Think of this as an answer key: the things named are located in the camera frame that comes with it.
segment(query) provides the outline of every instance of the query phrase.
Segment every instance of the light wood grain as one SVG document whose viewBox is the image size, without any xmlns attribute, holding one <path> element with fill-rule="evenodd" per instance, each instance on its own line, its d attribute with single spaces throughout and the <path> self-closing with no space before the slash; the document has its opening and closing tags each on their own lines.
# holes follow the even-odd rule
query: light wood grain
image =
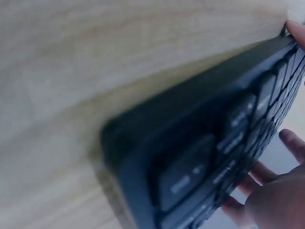
<svg viewBox="0 0 305 229">
<path fill-rule="evenodd" d="M 279 0 L 1 0 L 0 228 L 128 229 L 111 117 L 276 36 Z"/>
</svg>

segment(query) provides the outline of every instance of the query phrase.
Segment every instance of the fingertip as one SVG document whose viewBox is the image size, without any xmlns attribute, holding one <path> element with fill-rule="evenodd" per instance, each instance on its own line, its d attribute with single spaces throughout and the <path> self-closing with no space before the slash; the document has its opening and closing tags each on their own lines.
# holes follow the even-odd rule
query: fingertip
<svg viewBox="0 0 305 229">
<path fill-rule="evenodd" d="M 235 198 L 229 197 L 221 206 L 222 208 L 239 208 L 242 206 Z"/>
<path fill-rule="evenodd" d="M 292 139 L 296 138 L 297 135 L 291 130 L 283 129 L 282 131 L 280 131 L 279 137 L 283 142 L 289 142 Z"/>
<path fill-rule="evenodd" d="M 305 48 L 305 26 L 299 22 L 288 20 L 286 22 L 288 31 L 293 35 L 298 44 Z"/>
<path fill-rule="evenodd" d="M 239 203 L 233 197 L 229 197 L 227 201 L 221 206 L 223 212 L 233 220 L 238 226 L 243 225 L 244 221 L 244 205 Z"/>
</svg>

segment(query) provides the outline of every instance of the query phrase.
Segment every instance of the black keyboard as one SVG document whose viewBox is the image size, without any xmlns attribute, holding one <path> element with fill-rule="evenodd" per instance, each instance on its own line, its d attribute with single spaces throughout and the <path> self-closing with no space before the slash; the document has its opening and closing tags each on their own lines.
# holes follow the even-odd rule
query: black keyboard
<svg viewBox="0 0 305 229">
<path fill-rule="evenodd" d="M 227 200 L 289 111 L 305 52 L 276 37 L 110 121 L 104 159 L 140 229 L 195 229 Z"/>
</svg>

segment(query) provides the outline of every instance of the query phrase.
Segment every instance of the keyboard key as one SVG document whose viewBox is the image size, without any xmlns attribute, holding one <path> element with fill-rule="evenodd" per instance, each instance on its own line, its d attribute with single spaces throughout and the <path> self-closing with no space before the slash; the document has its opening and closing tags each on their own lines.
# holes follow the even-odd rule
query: keyboard key
<svg viewBox="0 0 305 229">
<path fill-rule="evenodd" d="M 297 49 L 292 49 L 284 57 L 284 60 L 288 63 L 286 76 L 285 76 L 284 83 L 283 83 L 284 86 L 286 86 L 288 84 L 290 77 L 292 75 L 292 69 L 293 69 L 294 62 L 295 62 L 296 51 L 297 51 Z"/>
<path fill-rule="evenodd" d="M 265 123 L 265 119 L 262 119 L 258 123 L 258 125 L 253 130 L 250 131 L 250 134 L 247 138 L 246 148 L 245 148 L 246 152 L 248 152 L 250 150 L 250 148 L 255 144 L 255 142 L 261 132 L 261 129 L 264 126 L 264 123 Z"/>
<path fill-rule="evenodd" d="M 247 121 L 243 121 L 234 132 L 217 145 L 216 165 L 219 165 L 226 159 L 226 157 L 231 154 L 232 150 L 243 141 L 247 124 Z"/>
<path fill-rule="evenodd" d="M 303 62 L 302 60 L 303 60 L 304 56 L 305 56 L 305 52 L 301 48 L 299 48 L 295 55 L 295 63 L 293 66 L 292 73 L 295 73 L 298 66 Z"/>
<path fill-rule="evenodd" d="M 267 120 L 271 121 L 272 118 L 275 116 L 279 106 L 281 105 L 280 102 L 276 101 L 267 111 L 268 115 L 267 115 Z"/>
<path fill-rule="evenodd" d="M 273 73 L 276 75 L 276 83 L 271 99 L 271 104 L 273 104 L 273 102 L 279 96 L 281 90 L 284 88 L 283 82 L 286 76 L 286 70 L 287 70 L 287 63 L 284 60 L 280 60 L 279 62 L 277 62 L 273 68 Z"/>
<path fill-rule="evenodd" d="M 255 107 L 256 96 L 250 92 L 241 95 L 224 114 L 223 137 L 228 136 L 240 123 L 246 120 Z"/>
<path fill-rule="evenodd" d="M 215 137 L 206 133 L 190 147 L 181 149 L 178 157 L 156 176 L 155 199 L 162 211 L 168 211 L 202 182 L 211 160 Z"/>
<path fill-rule="evenodd" d="M 257 96 L 257 106 L 251 121 L 251 127 L 253 127 L 263 115 L 265 115 L 272 98 L 275 80 L 276 76 L 267 72 L 259 78 L 259 81 L 254 86 L 253 92 Z"/>
<path fill-rule="evenodd" d="M 210 206 L 214 206 L 215 194 L 208 198 L 200 195 L 199 192 L 190 196 L 183 205 L 179 205 L 173 211 L 168 213 L 159 222 L 159 228 L 162 229 L 187 229 L 189 225 L 193 225 L 194 219 L 207 219 L 207 213 L 210 214 Z"/>
</svg>

